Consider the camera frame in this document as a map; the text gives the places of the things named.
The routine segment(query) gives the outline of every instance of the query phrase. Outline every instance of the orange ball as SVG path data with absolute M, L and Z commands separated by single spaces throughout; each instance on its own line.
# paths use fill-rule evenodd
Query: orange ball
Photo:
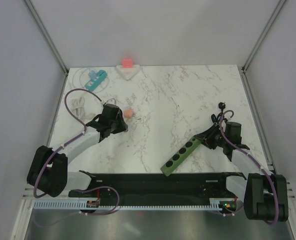
M 130 119 L 130 118 L 132 118 L 133 110 L 132 109 L 127 109 L 127 110 L 124 111 L 123 115 L 124 115 L 125 118 Z

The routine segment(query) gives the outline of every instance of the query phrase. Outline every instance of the white cable tray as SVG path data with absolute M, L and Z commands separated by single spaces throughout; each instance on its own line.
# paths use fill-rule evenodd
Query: white cable tray
M 36 200 L 34 209 L 53 209 L 53 210 L 110 210 L 114 206 L 87 206 L 87 200 Z M 119 206 L 118 210 L 193 210 L 193 211 L 220 211 L 219 201 L 211 200 L 210 205 L 193 206 Z

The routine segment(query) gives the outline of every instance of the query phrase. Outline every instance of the pink cube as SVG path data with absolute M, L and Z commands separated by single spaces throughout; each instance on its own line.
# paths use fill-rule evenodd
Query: pink cube
M 126 69 L 130 69 L 130 68 L 132 68 L 132 66 L 133 66 L 133 63 L 132 63 L 131 58 L 122 59 L 122 67 L 124 67 Z

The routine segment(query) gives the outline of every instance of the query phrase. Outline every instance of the metal floor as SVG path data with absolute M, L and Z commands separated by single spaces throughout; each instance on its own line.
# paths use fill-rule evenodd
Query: metal floor
M 73 210 L 34 210 L 47 225 Z M 49 227 L 32 222 L 26 240 L 291 240 L 288 222 L 269 226 L 248 220 L 244 212 L 222 217 L 205 211 L 121 210 L 105 216 L 74 215 Z

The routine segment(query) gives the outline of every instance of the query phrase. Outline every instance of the white triangular holder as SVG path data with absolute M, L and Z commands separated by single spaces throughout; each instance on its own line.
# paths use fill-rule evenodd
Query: white triangular holder
M 133 67 L 129 68 L 122 67 L 122 65 L 117 65 L 116 70 L 125 80 L 129 80 L 140 71 L 140 65 L 133 65 Z

